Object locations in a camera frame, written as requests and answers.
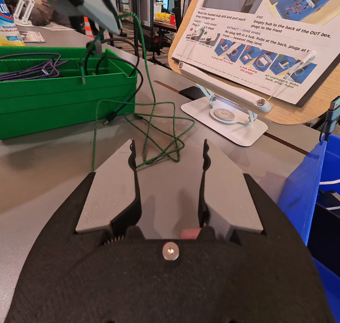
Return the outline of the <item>green plastic bin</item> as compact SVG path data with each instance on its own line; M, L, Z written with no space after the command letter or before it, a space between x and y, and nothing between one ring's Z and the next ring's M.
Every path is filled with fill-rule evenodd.
M138 72L105 48L79 63L83 47L1 46L1 140L134 112Z

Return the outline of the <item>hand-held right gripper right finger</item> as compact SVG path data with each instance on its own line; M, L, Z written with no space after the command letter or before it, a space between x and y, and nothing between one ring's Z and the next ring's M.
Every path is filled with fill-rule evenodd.
M234 230L262 233L242 169L208 139L203 145L203 160L198 203L200 228L210 226L217 236L231 236Z

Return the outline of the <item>blue plastic bin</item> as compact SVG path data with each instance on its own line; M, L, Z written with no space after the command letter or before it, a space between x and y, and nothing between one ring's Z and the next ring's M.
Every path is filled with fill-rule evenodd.
M309 249L336 322L340 321L340 139L319 142L290 174L278 200Z

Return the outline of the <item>orange traffic cone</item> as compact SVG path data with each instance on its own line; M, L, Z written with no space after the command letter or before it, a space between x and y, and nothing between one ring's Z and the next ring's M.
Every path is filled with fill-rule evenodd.
M84 29L85 29L85 35L91 39L94 39L94 35L92 33L92 29L89 23L89 20L86 16L84 16Z

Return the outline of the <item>disinfecting wipes container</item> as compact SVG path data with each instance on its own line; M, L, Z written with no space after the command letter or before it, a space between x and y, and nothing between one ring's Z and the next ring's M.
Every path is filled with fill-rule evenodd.
M25 46L5 0L0 0L0 46Z

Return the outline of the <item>printed leaflet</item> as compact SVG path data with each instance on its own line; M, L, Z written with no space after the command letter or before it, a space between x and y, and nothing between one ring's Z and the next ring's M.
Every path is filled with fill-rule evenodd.
M23 42L25 43L45 43L45 38L40 32L19 31Z

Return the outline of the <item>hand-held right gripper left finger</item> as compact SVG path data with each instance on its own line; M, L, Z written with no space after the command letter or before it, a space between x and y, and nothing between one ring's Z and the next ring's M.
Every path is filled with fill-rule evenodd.
M141 218L135 141L129 139L96 171L76 226L77 233L106 230L126 235Z

